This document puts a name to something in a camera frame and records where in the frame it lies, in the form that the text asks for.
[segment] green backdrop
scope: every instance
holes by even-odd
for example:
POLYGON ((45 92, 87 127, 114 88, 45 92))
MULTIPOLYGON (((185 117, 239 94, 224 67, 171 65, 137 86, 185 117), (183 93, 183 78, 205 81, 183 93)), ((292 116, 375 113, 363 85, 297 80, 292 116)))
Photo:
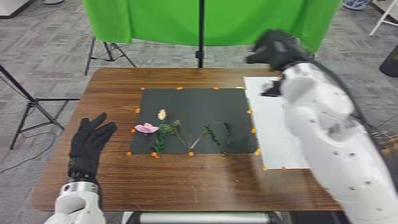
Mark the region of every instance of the green backdrop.
MULTIPOLYGON (((207 0, 207 46, 253 44, 267 29, 283 29, 317 52, 340 2, 207 0)), ((198 45, 199 0, 84 0, 84 5, 102 41, 198 45)))

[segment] black cable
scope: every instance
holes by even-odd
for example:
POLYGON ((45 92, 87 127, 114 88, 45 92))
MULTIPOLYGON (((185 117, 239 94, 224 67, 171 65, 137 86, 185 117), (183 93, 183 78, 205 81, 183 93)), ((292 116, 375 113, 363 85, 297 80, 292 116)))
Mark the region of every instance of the black cable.
POLYGON ((52 135, 54 135, 54 139, 52 139, 50 146, 47 147, 47 149, 40 152, 40 154, 38 154, 32 158, 29 158, 29 159, 24 160, 15 166, 11 166, 9 168, 6 168, 6 169, 0 171, 0 174, 6 173, 9 170, 13 170, 16 167, 20 167, 20 166, 22 166, 31 160, 34 160, 34 159, 45 154, 45 152, 52 149, 52 147, 54 147, 54 143, 56 143, 56 139, 57 139, 57 134, 56 134, 54 132, 43 132, 43 133, 40 133, 40 134, 36 134, 36 135, 32 135, 32 136, 25 136, 25 135, 24 135, 24 137, 25 137, 25 138, 34 138, 36 136, 45 135, 45 134, 52 134, 52 135))

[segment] robotic hand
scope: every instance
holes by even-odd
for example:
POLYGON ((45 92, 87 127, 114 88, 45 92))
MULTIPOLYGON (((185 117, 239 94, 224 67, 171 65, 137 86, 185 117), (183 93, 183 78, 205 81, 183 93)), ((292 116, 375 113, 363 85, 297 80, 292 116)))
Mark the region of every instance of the robotic hand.
POLYGON ((302 143, 315 178, 352 224, 398 223, 390 170, 345 83, 306 56, 283 31, 265 33, 247 63, 267 63, 283 72, 281 80, 262 95, 285 98, 288 129, 302 143))
POLYGON ((114 122, 102 126, 105 119, 105 113, 93 121, 87 118, 82 119, 79 132, 72 140, 68 169, 72 181, 61 188, 56 214, 45 224, 105 224, 96 172, 105 144, 118 131, 114 122))

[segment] chair leg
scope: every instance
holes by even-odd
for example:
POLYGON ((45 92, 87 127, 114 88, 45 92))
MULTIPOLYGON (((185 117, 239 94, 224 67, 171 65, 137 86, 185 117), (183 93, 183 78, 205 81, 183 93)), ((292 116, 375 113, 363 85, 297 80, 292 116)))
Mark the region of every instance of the chair leg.
POLYGON ((382 14, 382 18, 381 18, 379 21, 377 21, 377 26, 375 26, 375 28, 374 28, 374 30, 372 30, 372 32, 370 32, 370 36, 374 36, 374 34, 375 34, 375 32, 377 32, 377 29, 379 29, 379 27, 381 27, 381 25, 382 25, 382 23, 384 23, 386 17, 388 17, 388 15, 390 15, 390 12, 391 12, 391 10, 393 10, 397 4, 398 4, 398 0, 395 0, 395 2, 393 2, 391 5, 390 5, 390 8, 388 8, 388 10, 386 10, 386 12, 384 12, 384 14, 382 14))
POLYGON ((84 75, 86 75, 86 76, 89 75, 95 47, 96 47, 96 37, 93 37, 93 41, 91 41, 89 58, 87 58, 87 65, 86 65, 86 72, 84 72, 84 75))

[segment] pink flower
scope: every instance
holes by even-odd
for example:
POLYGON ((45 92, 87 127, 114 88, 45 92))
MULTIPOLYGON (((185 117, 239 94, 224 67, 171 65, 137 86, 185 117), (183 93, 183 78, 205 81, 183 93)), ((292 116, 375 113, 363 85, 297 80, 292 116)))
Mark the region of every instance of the pink flower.
POLYGON ((135 130, 144 134, 151 134, 159 131, 159 127, 155 127, 150 123, 135 126, 135 130))

